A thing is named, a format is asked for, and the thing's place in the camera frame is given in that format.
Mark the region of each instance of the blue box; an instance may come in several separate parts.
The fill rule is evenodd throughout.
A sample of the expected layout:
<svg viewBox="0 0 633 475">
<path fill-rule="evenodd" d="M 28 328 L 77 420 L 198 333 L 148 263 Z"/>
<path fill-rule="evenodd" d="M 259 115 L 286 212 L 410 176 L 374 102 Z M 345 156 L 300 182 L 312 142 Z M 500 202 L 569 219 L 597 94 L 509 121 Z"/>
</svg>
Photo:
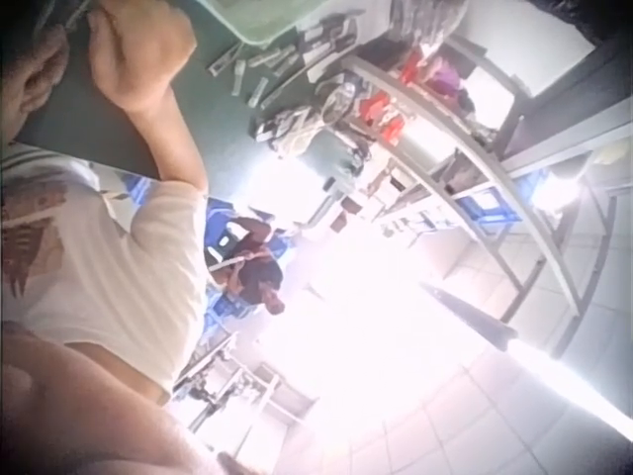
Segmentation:
<svg viewBox="0 0 633 475">
<path fill-rule="evenodd" d="M 530 203 L 534 192 L 545 181 L 548 174 L 549 171 L 547 169 L 541 169 L 514 180 L 521 200 Z M 486 202 L 488 206 L 483 206 L 482 203 Z M 505 202 L 496 188 L 489 188 L 473 196 L 460 198 L 457 203 L 464 209 L 471 220 L 481 225 L 518 223 L 521 221 L 521 218 Z"/>
</svg>

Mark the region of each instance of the workbench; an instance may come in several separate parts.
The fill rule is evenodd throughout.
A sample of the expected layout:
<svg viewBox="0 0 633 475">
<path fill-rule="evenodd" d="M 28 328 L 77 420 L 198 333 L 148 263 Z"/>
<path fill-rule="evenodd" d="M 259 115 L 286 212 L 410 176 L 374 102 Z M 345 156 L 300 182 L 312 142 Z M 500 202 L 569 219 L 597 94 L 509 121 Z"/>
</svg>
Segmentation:
<svg viewBox="0 0 633 475">
<path fill-rule="evenodd" d="M 271 84 L 276 81 L 264 66 L 248 69 L 241 97 L 232 97 L 232 67 L 218 78 L 207 72 L 207 67 L 234 45 L 237 38 L 195 0 L 174 1 L 189 15 L 198 40 L 191 60 L 174 82 L 174 90 L 205 160 L 211 195 L 261 209 L 258 203 L 252 202 L 249 183 L 261 170 L 262 163 L 279 158 L 265 143 L 257 143 L 252 138 L 253 119 L 261 111 L 249 109 L 246 102 L 262 74 L 271 78 Z M 289 32 L 276 43 L 287 45 L 296 34 L 296 31 Z M 89 31 L 84 21 L 69 38 L 71 56 L 63 80 L 48 103 L 33 114 L 18 140 L 156 177 L 156 168 L 144 142 L 123 113 L 110 104 L 92 82 L 88 39 Z M 266 115 L 270 116 L 284 106 L 301 104 L 312 95 L 313 87 L 307 78 L 300 78 L 285 91 L 278 103 L 265 111 Z M 322 177 L 323 184 L 334 177 L 343 188 L 350 187 L 349 178 L 342 171 L 350 157 L 332 134 L 321 132 L 308 152 L 297 159 Z M 278 209 L 262 211 L 284 214 L 284 210 Z"/>
</svg>

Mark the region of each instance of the red item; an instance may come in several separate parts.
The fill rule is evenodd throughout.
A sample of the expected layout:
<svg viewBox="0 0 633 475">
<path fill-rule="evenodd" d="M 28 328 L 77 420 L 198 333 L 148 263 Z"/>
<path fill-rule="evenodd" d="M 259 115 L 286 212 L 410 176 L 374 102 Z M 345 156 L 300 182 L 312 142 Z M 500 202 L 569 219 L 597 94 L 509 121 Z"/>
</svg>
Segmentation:
<svg viewBox="0 0 633 475">
<path fill-rule="evenodd" d="M 400 138 L 400 134 L 403 132 L 405 128 L 405 119 L 401 115 L 397 115 L 393 117 L 381 130 L 381 135 L 383 138 L 395 145 L 398 143 Z"/>
<path fill-rule="evenodd" d="M 419 65 L 422 62 L 422 54 L 416 48 L 408 56 L 403 70 L 400 73 L 400 82 L 405 86 L 409 86 L 415 81 L 417 74 L 419 73 Z"/>
<path fill-rule="evenodd" d="M 422 54 L 416 48 L 409 55 L 400 74 L 400 82 L 408 86 L 415 81 L 419 73 L 419 65 L 422 61 Z M 360 119 L 372 126 L 374 122 L 380 119 L 385 109 L 389 106 L 391 97 L 385 91 L 379 91 L 369 99 L 365 99 L 360 103 Z M 381 134 L 389 143 L 397 143 L 403 128 L 405 127 L 405 119 L 402 116 L 392 118 L 383 128 Z"/>
</svg>

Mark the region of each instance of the white t-shirt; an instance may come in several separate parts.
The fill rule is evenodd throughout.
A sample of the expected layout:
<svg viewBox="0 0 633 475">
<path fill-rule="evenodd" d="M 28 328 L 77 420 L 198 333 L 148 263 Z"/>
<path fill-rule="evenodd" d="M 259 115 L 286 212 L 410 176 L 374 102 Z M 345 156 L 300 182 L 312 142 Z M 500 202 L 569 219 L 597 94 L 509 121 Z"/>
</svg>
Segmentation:
<svg viewBox="0 0 633 475">
<path fill-rule="evenodd" d="M 128 233 L 86 162 L 17 145 L 2 166 L 3 321 L 101 345 L 171 394 L 204 325 L 205 197 L 158 182 Z"/>
</svg>

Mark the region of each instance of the plastic bag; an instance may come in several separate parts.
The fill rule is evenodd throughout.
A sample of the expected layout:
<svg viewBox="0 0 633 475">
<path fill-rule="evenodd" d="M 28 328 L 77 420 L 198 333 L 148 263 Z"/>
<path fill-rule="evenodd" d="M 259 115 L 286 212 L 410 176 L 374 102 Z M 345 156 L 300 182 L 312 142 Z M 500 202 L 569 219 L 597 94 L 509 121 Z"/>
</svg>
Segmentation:
<svg viewBox="0 0 633 475">
<path fill-rule="evenodd" d="M 394 0 L 390 40 L 419 44 L 433 54 L 459 26 L 470 0 Z"/>
</svg>

